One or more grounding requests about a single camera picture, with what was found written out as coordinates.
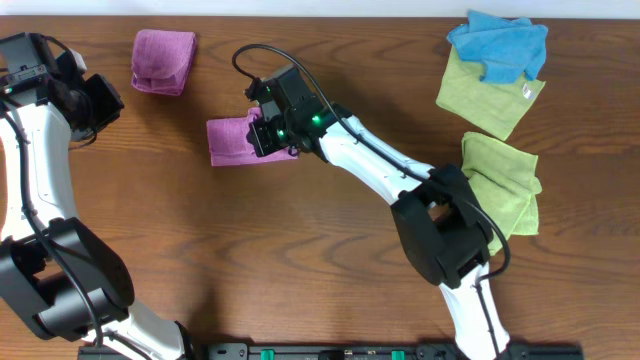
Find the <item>purple microfiber cloth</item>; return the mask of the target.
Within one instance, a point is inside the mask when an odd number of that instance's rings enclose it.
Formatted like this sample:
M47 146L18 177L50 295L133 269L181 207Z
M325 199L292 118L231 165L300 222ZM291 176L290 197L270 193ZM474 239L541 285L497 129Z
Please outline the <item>purple microfiber cloth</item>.
M206 122L211 165L242 166L296 160L286 149L265 157L258 157L254 147L247 141L249 124L262 116L258 107L248 110L245 117L212 119Z

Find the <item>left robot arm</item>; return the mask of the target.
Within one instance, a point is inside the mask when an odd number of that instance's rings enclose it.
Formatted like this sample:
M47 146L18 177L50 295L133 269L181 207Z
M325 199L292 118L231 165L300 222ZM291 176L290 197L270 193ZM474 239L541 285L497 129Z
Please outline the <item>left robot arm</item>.
M69 153L119 117L120 95L51 36L4 38L1 55L2 299L37 337L83 341L83 358L197 358L187 330L136 298L123 260L78 216Z

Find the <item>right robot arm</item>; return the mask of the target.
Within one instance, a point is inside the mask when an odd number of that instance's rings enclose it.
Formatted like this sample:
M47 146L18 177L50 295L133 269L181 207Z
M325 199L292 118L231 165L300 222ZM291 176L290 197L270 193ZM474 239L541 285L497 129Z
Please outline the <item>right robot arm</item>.
M390 206L412 267L443 294L458 349L469 359L498 359L510 341L488 280L497 230L469 182L453 165L435 168L397 151L346 108L324 99L294 65L245 91L260 116L247 139L260 157L279 150L313 153L349 172Z

